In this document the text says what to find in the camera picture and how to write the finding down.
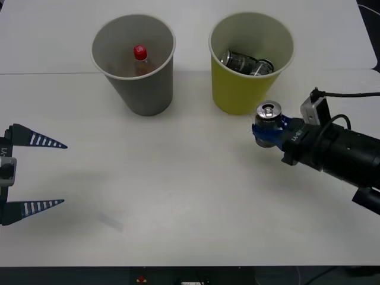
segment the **can lid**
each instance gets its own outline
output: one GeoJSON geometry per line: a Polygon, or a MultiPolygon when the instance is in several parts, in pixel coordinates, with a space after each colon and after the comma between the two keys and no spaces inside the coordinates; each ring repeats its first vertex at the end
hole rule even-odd
{"type": "Polygon", "coordinates": [[[227,66],[231,58],[231,51],[226,50],[226,52],[221,56],[220,62],[227,66]]]}
{"type": "Polygon", "coordinates": [[[144,61],[148,57],[147,49],[143,45],[135,46],[133,53],[135,54],[135,59],[138,61],[144,61]]]}
{"type": "Polygon", "coordinates": [[[275,101],[264,101],[256,108],[256,113],[260,118],[273,119],[281,115],[281,106],[275,101]]]}

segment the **table surface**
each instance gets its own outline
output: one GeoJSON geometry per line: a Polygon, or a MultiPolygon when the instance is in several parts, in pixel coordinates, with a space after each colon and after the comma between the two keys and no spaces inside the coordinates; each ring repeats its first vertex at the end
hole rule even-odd
{"type": "MultiPolygon", "coordinates": [[[[255,144],[252,116],[212,102],[211,26],[253,8],[283,20],[297,40],[294,62],[269,91],[287,115],[299,116],[315,86],[378,91],[354,1],[283,2],[7,1],[0,73],[93,72],[92,34],[125,12],[161,16],[178,45],[173,103],[152,118],[131,113],[102,74],[0,76],[0,128],[23,124],[69,146],[14,150],[10,201],[66,201],[0,228],[0,266],[378,265],[380,219],[351,202],[353,187],[282,163],[279,150],[255,144]]],[[[329,103],[354,130],[380,137],[371,123],[379,99],[329,103]]]]}
{"type": "Polygon", "coordinates": [[[177,70],[209,70],[213,25],[239,11],[264,12],[287,24],[304,65],[376,65],[356,0],[10,0],[0,14],[0,74],[97,72],[90,60],[94,35],[109,20],[136,12],[172,27],[177,70]]]}
{"type": "MultiPolygon", "coordinates": [[[[315,85],[379,87],[371,70],[299,68],[270,90],[290,116],[315,85]]],[[[0,266],[378,264],[380,218],[351,202],[355,189],[258,147],[253,118],[220,111],[210,81],[176,72],[173,103],[145,118],[102,74],[0,76],[0,129],[24,124],[69,147],[14,150],[11,201],[66,201],[2,227],[0,266]]],[[[380,137],[362,124],[380,119],[378,100],[329,102],[380,137]]]]}

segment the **bottle cap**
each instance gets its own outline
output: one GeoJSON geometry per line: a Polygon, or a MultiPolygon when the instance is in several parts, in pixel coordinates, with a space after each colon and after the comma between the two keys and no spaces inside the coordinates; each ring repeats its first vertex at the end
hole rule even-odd
{"type": "Polygon", "coordinates": [[[135,46],[133,53],[135,54],[135,59],[138,61],[144,61],[148,57],[147,49],[142,45],[135,46]]]}

